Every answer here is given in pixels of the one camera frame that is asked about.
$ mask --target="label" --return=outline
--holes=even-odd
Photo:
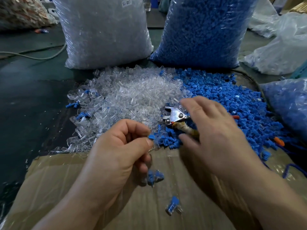
[[[122,7],[123,7],[123,8],[126,7],[126,6],[129,6],[129,5],[131,5],[131,4],[132,4],[131,0],[122,1]]]

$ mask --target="hand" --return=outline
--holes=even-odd
[[[253,170],[254,173],[254,169],[264,168],[244,133],[221,104],[201,96],[182,99],[181,104],[196,124],[200,142],[186,134],[181,134],[179,138],[210,172],[236,183],[248,171]]]
[[[95,142],[86,163],[69,191],[91,209],[103,212],[123,189],[132,166],[147,173],[148,151],[153,142],[147,138],[150,130],[133,120],[120,120]]]

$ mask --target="forearm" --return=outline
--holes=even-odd
[[[265,167],[237,187],[264,229],[307,229],[307,206],[284,179]]]
[[[79,230],[93,229],[100,213],[89,205],[70,195],[66,195],[59,204],[41,219],[33,230]]]

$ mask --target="orange object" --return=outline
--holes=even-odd
[[[283,140],[279,139],[278,137],[275,137],[274,141],[275,141],[275,143],[279,144],[282,147],[285,146],[285,142],[283,142]]]

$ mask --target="gray cord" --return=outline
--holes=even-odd
[[[14,55],[14,56],[22,56],[25,58],[29,58],[29,59],[33,59],[33,60],[50,60],[53,59],[55,57],[57,57],[59,54],[61,54],[64,49],[66,48],[67,44],[65,43],[64,46],[61,48],[61,50],[59,50],[55,55],[51,56],[51,57],[47,57],[47,58],[35,58],[35,57],[31,57],[31,56],[26,56],[23,54],[19,54],[19,53],[15,53],[15,52],[9,52],[9,51],[0,51],[0,54],[9,54],[9,55]]]

